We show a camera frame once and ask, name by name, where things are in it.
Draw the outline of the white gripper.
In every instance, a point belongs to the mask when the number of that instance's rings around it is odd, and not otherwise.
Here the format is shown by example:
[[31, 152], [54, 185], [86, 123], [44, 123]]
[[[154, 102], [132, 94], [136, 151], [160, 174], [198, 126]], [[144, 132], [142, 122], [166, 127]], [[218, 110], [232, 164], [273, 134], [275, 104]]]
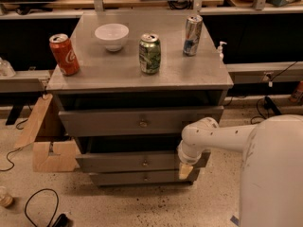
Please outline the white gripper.
[[182, 163], [179, 164], [179, 179], [185, 180], [202, 156], [202, 151], [181, 141], [178, 148], [178, 157]]

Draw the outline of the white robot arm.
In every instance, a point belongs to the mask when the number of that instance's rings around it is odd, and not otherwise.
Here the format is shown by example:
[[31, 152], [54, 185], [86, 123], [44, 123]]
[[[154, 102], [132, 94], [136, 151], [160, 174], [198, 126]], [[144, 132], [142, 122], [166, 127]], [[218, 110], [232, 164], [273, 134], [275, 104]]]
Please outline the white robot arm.
[[177, 148], [185, 179], [210, 148], [242, 154], [239, 227], [303, 227], [303, 116], [221, 128], [211, 117], [182, 130]]

